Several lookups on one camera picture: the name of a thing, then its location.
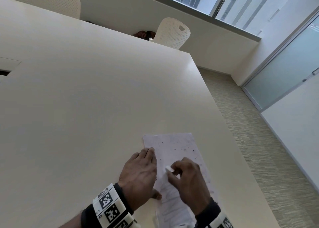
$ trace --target hand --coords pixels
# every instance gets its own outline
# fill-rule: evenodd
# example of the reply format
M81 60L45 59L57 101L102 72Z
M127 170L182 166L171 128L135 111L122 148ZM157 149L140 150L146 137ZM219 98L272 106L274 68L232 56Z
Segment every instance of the hand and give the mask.
M162 198L162 195L153 189L156 174L156 157L153 147L134 153L125 163L117 183L133 211L150 198L158 200Z
M190 207L194 215L200 214L209 204L208 191L199 165L189 158L176 161L171 166L174 172L167 172L168 181L177 188L181 200Z

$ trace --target beige carpet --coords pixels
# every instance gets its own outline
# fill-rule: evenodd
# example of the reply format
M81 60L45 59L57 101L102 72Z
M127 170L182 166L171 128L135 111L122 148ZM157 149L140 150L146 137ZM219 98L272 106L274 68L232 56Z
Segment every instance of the beige carpet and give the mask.
M199 71L280 227L319 227L318 193L252 102L230 76Z

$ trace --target eraser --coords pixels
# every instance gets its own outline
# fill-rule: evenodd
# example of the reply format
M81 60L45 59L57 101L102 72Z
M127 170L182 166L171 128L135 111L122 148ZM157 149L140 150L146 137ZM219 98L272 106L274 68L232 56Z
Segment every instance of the eraser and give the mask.
M174 172L174 169L171 168L170 166L166 166L165 169L166 169L166 171Z

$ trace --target frosted glass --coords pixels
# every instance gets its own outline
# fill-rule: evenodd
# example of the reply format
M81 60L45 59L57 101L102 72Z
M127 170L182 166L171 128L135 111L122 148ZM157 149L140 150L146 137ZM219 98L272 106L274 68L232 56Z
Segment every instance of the frosted glass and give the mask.
M263 109L318 67L319 17L244 87Z

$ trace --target paper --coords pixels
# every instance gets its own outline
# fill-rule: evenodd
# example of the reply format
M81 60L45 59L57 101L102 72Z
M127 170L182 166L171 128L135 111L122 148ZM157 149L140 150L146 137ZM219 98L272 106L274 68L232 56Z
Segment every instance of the paper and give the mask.
M157 159L157 180L154 188L162 194L162 201L156 209L159 228L173 228L185 223L195 225L194 214L181 201L178 190L168 182L165 174L166 166L171 166L173 162L182 160L183 157L191 159L200 166L209 192L217 202L217 192L193 135L191 133L145 135L143 140L145 147L155 149Z

